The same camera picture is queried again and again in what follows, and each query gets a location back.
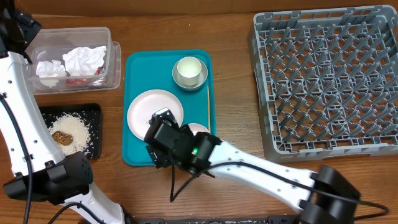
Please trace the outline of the large white plate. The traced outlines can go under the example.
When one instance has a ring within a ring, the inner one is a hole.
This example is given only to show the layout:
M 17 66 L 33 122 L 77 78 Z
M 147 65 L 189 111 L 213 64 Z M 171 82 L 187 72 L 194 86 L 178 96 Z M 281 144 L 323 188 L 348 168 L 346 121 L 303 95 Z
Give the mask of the large white plate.
M 150 124 L 151 116 L 168 108 L 179 126 L 183 121 L 183 106 L 180 100 L 165 90 L 148 90 L 138 95 L 130 104 L 127 111 L 127 125 L 133 135 L 143 140 Z

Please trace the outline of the brown cookie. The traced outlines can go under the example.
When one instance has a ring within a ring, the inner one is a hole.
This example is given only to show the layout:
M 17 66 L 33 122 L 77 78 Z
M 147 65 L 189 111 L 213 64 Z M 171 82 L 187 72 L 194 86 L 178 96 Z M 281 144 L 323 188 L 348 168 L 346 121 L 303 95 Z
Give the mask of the brown cookie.
M 52 134 L 53 139 L 56 143 L 63 146 L 69 146 L 73 142 L 73 136 L 61 131 L 56 131 Z

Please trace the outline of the red snack wrapper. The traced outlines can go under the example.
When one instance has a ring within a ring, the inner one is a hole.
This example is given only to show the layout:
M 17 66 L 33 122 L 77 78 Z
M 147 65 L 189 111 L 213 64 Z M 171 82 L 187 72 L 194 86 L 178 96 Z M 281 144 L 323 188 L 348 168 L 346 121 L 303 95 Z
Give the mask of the red snack wrapper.
M 98 67 L 94 76 L 100 75 L 100 73 L 103 71 L 103 69 L 104 69 L 103 67 Z M 75 79 L 66 80 L 66 86 L 89 85 L 89 84 L 94 83 L 96 80 L 97 80 L 97 78 L 75 78 Z

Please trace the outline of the white napkin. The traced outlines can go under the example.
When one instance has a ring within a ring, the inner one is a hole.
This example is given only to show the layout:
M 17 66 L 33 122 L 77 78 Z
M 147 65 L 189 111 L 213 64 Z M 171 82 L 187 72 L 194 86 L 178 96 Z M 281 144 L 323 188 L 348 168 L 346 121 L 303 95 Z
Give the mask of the white napkin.
M 106 50 L 106 46 L 77 47 L 62 55 L 65 69 L 71 77 L 94 75 L 104 64 Z

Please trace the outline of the small white tissue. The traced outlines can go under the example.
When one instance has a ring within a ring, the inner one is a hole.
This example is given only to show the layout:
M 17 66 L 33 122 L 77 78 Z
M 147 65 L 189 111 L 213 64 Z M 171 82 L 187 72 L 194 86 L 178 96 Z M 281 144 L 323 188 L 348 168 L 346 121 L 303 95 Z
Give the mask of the small white tissue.
M 39 62 L 36 68 L 36 75 L 40 77 L 40 82 L 49 87 L 54 87 L 58 80 L 44 80 L 44 78 L 65 77 L 67 75 L 64 65 L 61 61 L 52 60 Z

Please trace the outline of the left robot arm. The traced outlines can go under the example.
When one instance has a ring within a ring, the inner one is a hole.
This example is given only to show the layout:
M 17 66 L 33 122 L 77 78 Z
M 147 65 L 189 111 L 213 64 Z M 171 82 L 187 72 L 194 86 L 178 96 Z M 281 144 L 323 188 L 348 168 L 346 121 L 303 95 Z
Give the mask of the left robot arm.
M 132 223 L 123 206 L 110 200 L 93 182 L 83 152 L 66 156 L 44 123 L 27 77 L 31 64 L 25 50 L 42 26 L 1 1 L 1 134 L 6 142 L 14 178 L 4 184 L 9 198 L 25 201 L 24 222 L 32 202 L 70 208 L 90 223 Z

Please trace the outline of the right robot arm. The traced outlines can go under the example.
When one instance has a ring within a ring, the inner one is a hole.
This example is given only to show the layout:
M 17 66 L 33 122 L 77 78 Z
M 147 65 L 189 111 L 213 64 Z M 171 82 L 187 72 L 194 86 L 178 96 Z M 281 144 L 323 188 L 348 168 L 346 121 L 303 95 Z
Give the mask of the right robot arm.
M 148 120 L 144 141 L 156 168 L 179 168 L 234 180 L 271 195 L 298 212 L 298 223 L 354 223 L 358 190 L 337 170 L 318 172 L 261 159 L 207 132 L 179 126 L 168 108 Z

